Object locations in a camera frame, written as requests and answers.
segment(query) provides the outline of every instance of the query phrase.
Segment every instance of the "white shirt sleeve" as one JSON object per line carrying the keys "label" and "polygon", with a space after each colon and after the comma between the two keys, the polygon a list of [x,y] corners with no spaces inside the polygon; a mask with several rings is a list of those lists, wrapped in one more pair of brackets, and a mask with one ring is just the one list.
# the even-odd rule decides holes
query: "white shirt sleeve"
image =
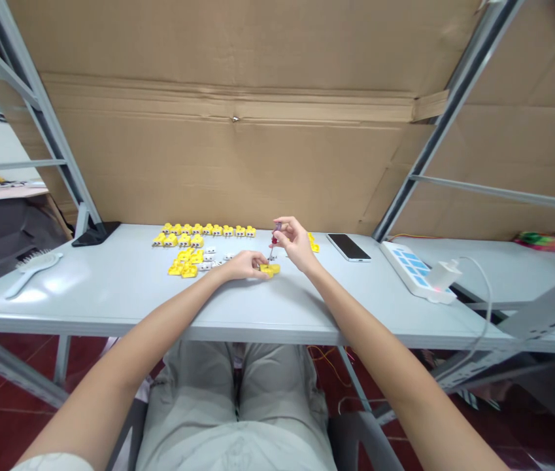
{"label": "white shirt sleeve", "polygon": [[83,458],[68,453],[49,453],[21,462],[11,471],[94,471]]}

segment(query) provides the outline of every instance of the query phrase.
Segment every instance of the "forearm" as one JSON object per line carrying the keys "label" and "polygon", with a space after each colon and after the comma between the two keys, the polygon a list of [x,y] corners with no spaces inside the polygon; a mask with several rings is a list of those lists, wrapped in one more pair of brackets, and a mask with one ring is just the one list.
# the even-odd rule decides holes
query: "forearm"
{"label": "forearm", "polygon": [[436,380],[382,323],[322,267],[307,275],[393,407],[426,470],[507,469]]}
{"label": "forearm", "polygon": [[92,367],[20,462],[55,451],[105,469],[140,384],[224,281],[218,270],[207,273],[131,329]]}

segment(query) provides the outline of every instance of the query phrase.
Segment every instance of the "wire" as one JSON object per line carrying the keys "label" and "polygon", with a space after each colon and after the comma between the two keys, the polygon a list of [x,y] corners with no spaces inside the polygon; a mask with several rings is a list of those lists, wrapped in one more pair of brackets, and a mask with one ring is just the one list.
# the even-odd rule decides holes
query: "wire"
{"label": "wire", "polygon": [[429,235],[412,235],[412,234],[397,234],[393,235],[389,242],[392,242],[397,237],[412,237],[413,239],[442,239],[442,237],[431,237]]}
{"label": "wire", "polygon": [[334,366],[334,363],[332,363],[330,361],[330,359],[328,358],[328,355],[333,352],[334,350],[336,350],[336,347],[332,347],[330,350],[327,351],[327,353],[323,353],[323,350],[321,350],[319,347],[317,347],[316,345],[308,345],[308,349],[310,348],[315,348],[317,350],[319,350],[319,352],[321,352],[321,357],[320,358],[314,358],[312,356],[312,353],[310,353],[310,356],[312,357],[313,361],[317,361],[317,360],[322,360],[323,358],[327,360],[327,362],[329,363],[329,365],[331,366],[331,369],[334,370],[334,374],[336,375],[336,378],[338,378],[338,380],[341,382],[341,384],[345,387],[351,387],[351,383],[347,384],[343,381],[343,379],[340,377],[340,375],[338,374],[338,370],[336,369],[336,367]]}
{"label": "wire", "polygon": [[460,256],[458,258],[464,258],[466,260],[472,261],[476,265],[478,270],[480,270],[480,273],[484,277],[484,282],[486,283],[486,291],[487,291],[487,294],[488,294],[488,299],[486,300],[486,318],[484,319],[484,328],[482,329],[482,333],[475,340],[475,343],[473,344],[471,350],[469,351],[469,354],[465,358],[463,358],[461,361],[459,361],[459,363],[457,363],[455,366],[452,366],[451,370],[445,371],[445,372],[439,374],[438,376],[436,376],[434,379],[436,379],[437,381],[441,376],[447,376],[447,375],[450,375],[451,373],[453,373],[455,371],[458,371],[461,366],[463,366],[465,363],[467,363],[469,360],[471,360],[471,358],[475,354],[476,350],[478,349],[478,346],[480,345],[480,342],[482,341],[482,339],[486,335],[486,332],[488,330],[488,326],[491,323],[491,314],[492,314],[492,311],[493,311],[493,287],[491,286],[491,283],[489,282],[488,277],[486,276],[486,273],[484,272],[482,266],[477,261],[475,261],[473,258],[467,257],[467,256]]}
{"label": "wire", "polygon": [[[343,405],[343,402],[348,399],[358,399],[359,401],[362,401],[362,399],[357,396],[347,396],[340,399],[340,401],[338,401],[338,415],[341,414],[341,406]],[[386,399],[365,399],[365,401],[370,404],[372,402],[386,402]]]}

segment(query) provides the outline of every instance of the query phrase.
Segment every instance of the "white power strip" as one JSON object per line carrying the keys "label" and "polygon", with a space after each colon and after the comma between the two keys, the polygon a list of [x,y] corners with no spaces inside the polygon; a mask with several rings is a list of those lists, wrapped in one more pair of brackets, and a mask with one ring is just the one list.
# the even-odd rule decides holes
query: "white power strip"
{"label": "white power strip", "polygon": [[394,242],[382,242],[380,250],[413,295],[443,304],[449,304],[456,299],[456,295],[449,288],[439,290],[430,286],[427,280],[430,272],[428,266],[409,247]]}

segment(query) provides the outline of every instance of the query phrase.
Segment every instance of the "white cable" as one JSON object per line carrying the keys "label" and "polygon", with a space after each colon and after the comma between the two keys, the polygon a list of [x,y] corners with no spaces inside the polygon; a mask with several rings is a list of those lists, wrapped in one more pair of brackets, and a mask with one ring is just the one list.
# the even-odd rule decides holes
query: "white cable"
{"label": "white cable", "polygon": [[484,281],[486,282],[486,291],[487,291],[487,294],[488,294],[488,299],[486,300],[486,303],[487,303],[487,305],[486,305],[486,318],[484,320],[484,329],[482,330],[482,334],[475,340],[475,343],[473,344],[471,350],[469,351],[469,354],[465,358],[463,358],[459,363],[457,363],[455,366],[453,366],[451,370],[445,371],[445,372],[441,373],[440,375],[436,376],[434,379],[436,379],[437,381],[439,380],[439,378],[441,376],[448,376],[451,373],[453,373],[455,371],[458,371],[458,369],[460,369],[461,366],[463,366],[466,362],[471,360],[471,357],[473,357],[476,350],[478,349],[478,346],[480,345],[480,342],[482,341],[482,339],[486,335],[486,332],[488,331],[488,326],[491,323],[491,313],[492,313],[492,310],[493,310],[493,288],[491,287],[491,283],[489,282],[488,277],[486,276],[486,273],[484,272],[482,266],[476,260],[474,260],[473,258],[467,257],[467,256],[461,256],[461,257],[458,257],[458,258],[464,258],[466,260],[472,261],[476,265],[478,270],[480,270],[480,273],[484,277]]}
{"label": "white cable", "polygon": [[[340,399],[340,401],[338,401],[338,415],[341,414],[341,406],[343,405],[343,402],[346,401],[347,399],[353,399],[353,400],[358,399],[362,401],[362,398],[359,398],[357,396],[347,396]],[[386,399],[365,399],[365,401],[370,404],[372,402],[386,402]]]}

